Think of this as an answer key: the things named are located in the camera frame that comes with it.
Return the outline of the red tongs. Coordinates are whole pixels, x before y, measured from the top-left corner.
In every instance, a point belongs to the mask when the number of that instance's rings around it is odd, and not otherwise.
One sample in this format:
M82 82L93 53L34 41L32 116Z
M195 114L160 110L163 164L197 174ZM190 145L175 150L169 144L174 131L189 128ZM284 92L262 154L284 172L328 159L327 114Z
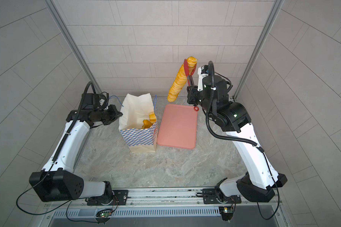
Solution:
M189 65L188 65L188 60L184 59L184 71L185 71L185 75L187 78L187 83L188 86L186 88L187 90L187 101L191 101L194 102L194 100L192 100L192 89L195 88L195 84L194 84L194 80L193 80L193 74L195 72L196 66L197 66L197 60L192 60L192 64L194 64L193 69L191 72L189 72Z

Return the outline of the long ridged bread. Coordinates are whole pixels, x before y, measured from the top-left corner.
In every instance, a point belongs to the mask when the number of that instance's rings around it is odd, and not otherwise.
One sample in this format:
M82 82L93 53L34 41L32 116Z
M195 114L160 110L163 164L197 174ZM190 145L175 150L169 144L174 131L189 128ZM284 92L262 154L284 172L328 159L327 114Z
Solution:
M187 58L188 60L188 65L189 65L189 72L192 71L194 64L192 64L192 60L197 60L195 57L190 56ZM185 86L185 84L187 83L187 78L185 75L185 71L184 71L184 65L182 64L177 75L176 78L169 90L168 96L167 96L167 100L169 102L174 102L179 93L181 92L181 90L183 89L183 87Z

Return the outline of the checkered paper bag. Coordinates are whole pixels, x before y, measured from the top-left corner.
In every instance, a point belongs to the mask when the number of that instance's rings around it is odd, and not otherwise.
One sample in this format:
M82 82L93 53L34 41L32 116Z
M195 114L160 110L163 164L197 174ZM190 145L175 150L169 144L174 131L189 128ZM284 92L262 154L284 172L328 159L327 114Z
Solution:
M119 118L119 132L133 153L155 152L158 125L143 129L143 120L149 120L149 113L155 111L157 97L149 93L134 96L127 94L121 107L123 114Z

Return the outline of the long oval bread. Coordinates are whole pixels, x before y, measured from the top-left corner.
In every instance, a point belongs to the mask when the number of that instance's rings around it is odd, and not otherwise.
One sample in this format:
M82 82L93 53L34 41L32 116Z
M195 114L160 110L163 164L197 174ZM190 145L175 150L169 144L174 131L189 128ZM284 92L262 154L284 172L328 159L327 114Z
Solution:
M150 128L152 125L153 125L153 123L150 122L149 120L143 120L143 126L142 126L142 128L143 128L143 129L148 129L148 128Z

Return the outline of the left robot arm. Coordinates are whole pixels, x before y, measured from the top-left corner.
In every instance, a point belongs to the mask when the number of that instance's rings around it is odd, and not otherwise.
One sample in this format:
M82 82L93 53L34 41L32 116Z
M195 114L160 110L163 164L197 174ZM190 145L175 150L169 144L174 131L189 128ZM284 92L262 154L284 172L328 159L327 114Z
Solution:
M109 205L114 193L108 181L90 182L75 175L75 162L84 141L96 122L108 125L122 116L115 105L105 109L72 110L65 131L50 160L40 172L33 172L29 183L42 202L70 201L84 198L89 206Z

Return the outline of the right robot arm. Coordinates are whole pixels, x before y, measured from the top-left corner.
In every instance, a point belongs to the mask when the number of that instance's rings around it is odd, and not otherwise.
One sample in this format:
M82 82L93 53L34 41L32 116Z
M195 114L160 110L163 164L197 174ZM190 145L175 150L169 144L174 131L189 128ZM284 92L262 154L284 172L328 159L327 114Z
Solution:
M229 100L228 91L232 87L229 80L216 75L214 97L211 98L211 77L199 76L198 85L187 87L188 103L200 106L209 122L219 126L225 136L210 133L217 139L232 141L247 167L247 172L240 179L223 179L215 186L219 201L242 195L250 202L269 202L274 190L287 182L284 174L278 173L267 159L265 152L255 135L251 117L245 107Z

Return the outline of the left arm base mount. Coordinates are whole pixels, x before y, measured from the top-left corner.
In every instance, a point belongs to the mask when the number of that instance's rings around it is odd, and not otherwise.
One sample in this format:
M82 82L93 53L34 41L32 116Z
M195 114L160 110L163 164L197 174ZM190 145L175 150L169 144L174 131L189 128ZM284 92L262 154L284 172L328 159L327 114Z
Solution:
M129 190L113 190L110 195L86 198L88 206L122 206L126 205Z

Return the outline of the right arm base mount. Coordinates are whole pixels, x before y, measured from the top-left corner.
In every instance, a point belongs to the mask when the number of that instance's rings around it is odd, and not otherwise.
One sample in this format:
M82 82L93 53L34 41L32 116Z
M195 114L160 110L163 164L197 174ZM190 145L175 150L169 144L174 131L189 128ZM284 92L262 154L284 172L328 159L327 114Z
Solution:
M200 196L203 199L204 204L241 204L242 200L239 195L233 195L226 199L218 199L214 189L203 189Z

